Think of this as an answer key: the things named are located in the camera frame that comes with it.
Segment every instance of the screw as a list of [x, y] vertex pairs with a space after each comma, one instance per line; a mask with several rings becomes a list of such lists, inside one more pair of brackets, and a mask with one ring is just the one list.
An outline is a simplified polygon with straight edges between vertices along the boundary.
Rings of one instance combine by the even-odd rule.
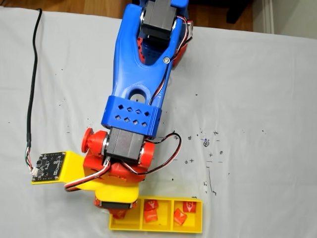
[[164, 62], [164, 63], [169, 63], [169, 61], [170, 61], [170, 60], [169, 60], [169, 57], [164, 57], [164, 59], [163, 59], [163, 62]]

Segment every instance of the yellow tray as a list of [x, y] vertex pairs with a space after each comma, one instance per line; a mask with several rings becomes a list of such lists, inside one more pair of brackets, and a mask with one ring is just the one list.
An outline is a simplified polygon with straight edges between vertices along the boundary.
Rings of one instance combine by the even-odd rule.
[[[158, 201], [158, 208], [156, 209], [158, 220], [146, 223], [143, 216], [144, 202], [153, 199]], [[173, 216], [177, 208], [183, 212], [183, 201], [196, 202], [196, 212], [185, 212], [187, 219], [182, 225], [179, 225], [174, 221]], [[123, 219], [116, 219], [110, 215], [109, 230], [201, 233], [203, 228], [202, 221], [202, 200], [180, 197], [141, 196], [138, 198], [137, 206], [128, 210]]]

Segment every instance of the round hole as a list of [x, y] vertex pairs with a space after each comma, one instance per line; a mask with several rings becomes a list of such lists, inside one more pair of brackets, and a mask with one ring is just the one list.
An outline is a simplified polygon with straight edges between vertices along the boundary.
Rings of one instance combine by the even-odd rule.
[[141, 90], [132, 91], [130, 94], [130, 100], [138, 103], [145, 103], [145, 94]]

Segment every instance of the wooden floor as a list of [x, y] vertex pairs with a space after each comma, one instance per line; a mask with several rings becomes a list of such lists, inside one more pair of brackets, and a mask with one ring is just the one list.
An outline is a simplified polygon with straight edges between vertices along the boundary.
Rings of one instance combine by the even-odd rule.
[[[131, 0], [4, 0], [4, 6], [44, 11], [62, 11], [122, 18]], [[189, 5], [188, 12], [195, 26], [253, 31], [252, 5], [249, 4], [235, 24], [226, 23], [227, 8]]]

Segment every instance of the red block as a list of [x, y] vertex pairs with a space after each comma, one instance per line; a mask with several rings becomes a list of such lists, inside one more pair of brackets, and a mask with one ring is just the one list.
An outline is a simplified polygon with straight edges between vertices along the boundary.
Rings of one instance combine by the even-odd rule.
[[184, 221], [186, 220], [187, 215], [182, 213], [178, 208], [174, 212], [174, 221], [178, 224], [182, 225]]
[[144, 210], [150, 211], [153, 209], [157, 209], [159, 207], [159, 203], [157, 200], [149, 200], [144, 204]]
[[183, 202], [183, 212], [196, 212], [196, 202]]
[[150, 211], [144, 211], [145, 222], [152, 222], [158, 220], [157, 211], [155, 209]]
[[108, 209], [108, 210], [116, 219], [123, 219], [125, 217], [125, 214], [127, 213], [127, 210], [121, 210], [121, 209]]

